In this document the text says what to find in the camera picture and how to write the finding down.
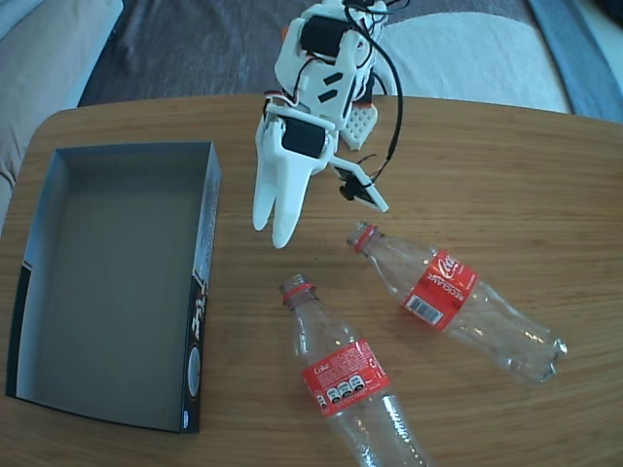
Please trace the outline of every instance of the bottle neck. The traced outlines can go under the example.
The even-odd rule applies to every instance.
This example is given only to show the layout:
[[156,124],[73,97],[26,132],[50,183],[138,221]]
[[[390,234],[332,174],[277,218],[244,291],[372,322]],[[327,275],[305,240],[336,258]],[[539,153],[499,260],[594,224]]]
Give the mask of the bottle neck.
[[294,311],[296,308],[310,302],[312,300],[318,300],[314,289],[298,292],[288,297],[283,298],[283,304],[288,307],[290,311]]
[[360,222],[348,238],[348,244],[352,246],[356,254],[368,258],[379,245],[383,237],[384,235],[379,232],[377,226],[372,226],[366,222]]
[[279,290],[283,296],[283,304],[286,305],[290,311],[294,311],[297,306],[305,302],[318,300],[318,297],[315,295],[315,285],[302,274],[296,274],[283,282]]

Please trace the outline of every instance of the barcode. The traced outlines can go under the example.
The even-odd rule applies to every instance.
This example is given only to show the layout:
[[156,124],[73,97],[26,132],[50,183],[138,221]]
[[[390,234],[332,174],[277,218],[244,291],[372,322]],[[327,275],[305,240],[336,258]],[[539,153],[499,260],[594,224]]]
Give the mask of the barcode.
[[407,308],[410,309],[413,313],[419,316],[421,319],[426,321],[433,326],[436,325],[441,318],[444,317],[444,313],[439,311],[437,308],[429,305],[420,297],[413,296],[407,302]]

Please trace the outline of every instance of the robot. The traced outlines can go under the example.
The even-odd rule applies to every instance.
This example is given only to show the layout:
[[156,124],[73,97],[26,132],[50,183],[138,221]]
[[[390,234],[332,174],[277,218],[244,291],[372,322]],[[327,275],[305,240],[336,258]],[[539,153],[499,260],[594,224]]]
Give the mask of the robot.
[[275,65],[282,90],[265,93],[255,135],[253,227],[263,230],[274,210],[276,248],[284,247],[296,229],[310,178],[328,165],[343,182],[346,199],[388,209],[374,182],[391,154],[371,177],[359,165],[363,160],[347,161],[336,153],[340,138],[359,150],[377,122],[373,67],[377,53],[388,60],[378,42],[390,13],[382,0],[323,0],[287,29]]

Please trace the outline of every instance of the gray sofa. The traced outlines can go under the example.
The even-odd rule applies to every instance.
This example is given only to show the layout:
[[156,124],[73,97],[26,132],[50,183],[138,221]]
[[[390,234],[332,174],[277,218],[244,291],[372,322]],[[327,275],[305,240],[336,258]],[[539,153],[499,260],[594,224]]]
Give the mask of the gray sofa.
[[0,0],[0,229],[37,127],[75,108],[122,0]]

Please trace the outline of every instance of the empty bottle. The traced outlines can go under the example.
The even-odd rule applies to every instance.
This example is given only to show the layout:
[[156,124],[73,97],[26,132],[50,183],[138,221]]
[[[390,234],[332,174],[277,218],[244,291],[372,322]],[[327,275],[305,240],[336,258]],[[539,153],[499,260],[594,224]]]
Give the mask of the empty bottle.
[[375,267],[389,294],[436,329],[489,355],[522,382],[556,373],[567,345],[529,320],[447,251],[408,243],[360,222],[348,238]]
[[280,287],[296,319],[295,351],[321,413],[361,467],[430,467],[368,342],[295,275]]

